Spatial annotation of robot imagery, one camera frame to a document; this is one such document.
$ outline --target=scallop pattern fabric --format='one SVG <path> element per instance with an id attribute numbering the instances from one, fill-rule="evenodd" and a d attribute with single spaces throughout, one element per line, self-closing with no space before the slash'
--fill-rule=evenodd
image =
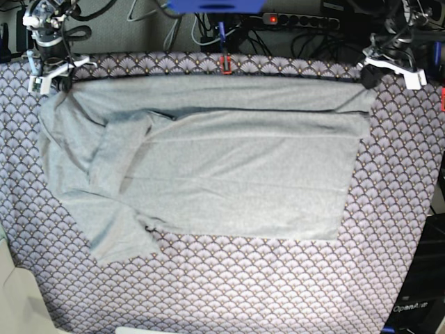
<path id="1" fill-rule="evenodd" d="M 220 74 L 218 54 L 107 54 L 76 80 Z M 341 64 L 232 56 L 234 75 L 356 79 Z M 33 272 L 55 325 L 73 333 L 130 326 L 174 333 L 379 333 L 410 267 L 445 146 L 441 88 L 376 89 L 338 241 L 157 233 L 161 253 L 99 267 L 46 188 L 29 67 L 0 67 L 0 220 L 18 267 Z"/>

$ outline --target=red clip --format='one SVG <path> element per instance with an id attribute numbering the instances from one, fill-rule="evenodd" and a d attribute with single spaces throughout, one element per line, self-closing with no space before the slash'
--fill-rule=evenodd
<path id="1" fill-rule="evenodd" d="M 445 88 L 442 89 L 442 111 L 445 111 Z"/>
<path id="2" fill-rule="evenodd" d="M 221 56 L 221 72 L 223 74 L 232 74 L 232 64 L 230 63 L 230 56 Z"/>

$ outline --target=blue object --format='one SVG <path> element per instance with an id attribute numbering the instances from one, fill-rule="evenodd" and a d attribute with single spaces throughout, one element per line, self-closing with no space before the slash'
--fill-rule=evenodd
<path id="1" fill-rule="evenodd" d="M 266 0 L 171 0 L 179 13 L 258 13 Z"/>
<path id="2" fill-rule="evenodd" d="M 225 43 L 225 27 L 224 27 L 224 22 L 219 22 L 218 26 L 220 27 L 221 43 L 224 44 Z"/>
<path id="3" fill-rule="evenodd" d="M 440 66 L 440 55 L 442 52 L 442 43 L 441 42 L 434 42 L 434 65 L 436 67 Z"/>
<path id="4" fill-rule="evenodd" d="M 393 333 L 394 334 L 395 332 L 396 332 L 396 330 L 389 326 L 385 326 L 382 329 L 382 333 Z"/>

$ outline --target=gray t-shirt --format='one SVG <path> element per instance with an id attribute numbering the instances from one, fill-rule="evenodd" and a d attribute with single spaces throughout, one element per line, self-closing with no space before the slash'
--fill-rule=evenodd
<path id="1" fill-rule="evenodd" d="M 40 113 L 48 187 L 99 262 L 147 230 L 334 240 L 375 94 L 277 77 L 78 83 Z"/>

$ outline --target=white bracket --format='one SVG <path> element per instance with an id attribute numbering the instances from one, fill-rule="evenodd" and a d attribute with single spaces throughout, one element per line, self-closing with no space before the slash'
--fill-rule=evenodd
<path id="1" fill-rule="evenodd" d="M 73 68 L 80 67 L 89 62 L 90 62 L 90 57 L 84 56 L 82 59 L 75 61 L 74 65 L 70 63 L 65 63 L 44 76 L 39 77 L 33 74 L 29 77 L 28 92 L 40 93 L 42 95 L 49 94 L 49 92 L 51 91 L 52 79 L 54 79 L 55 77 L 67 75 L 69 71 L 72 70 Z"/>
<path id="2" fill-rule="evenodd" d="M 396 74 L 401 74 L 405 78 L 406 88 L 410 90 L 419 90 L 422 86 L 427 84 L 424 70 L 409 71 L 406 68 L 398 66 L 389 61 L 379 61 L 378 59 L 367 56 L 364 60 L 364 65 L 373 65 L 380 68 L 389 68 Z"/>

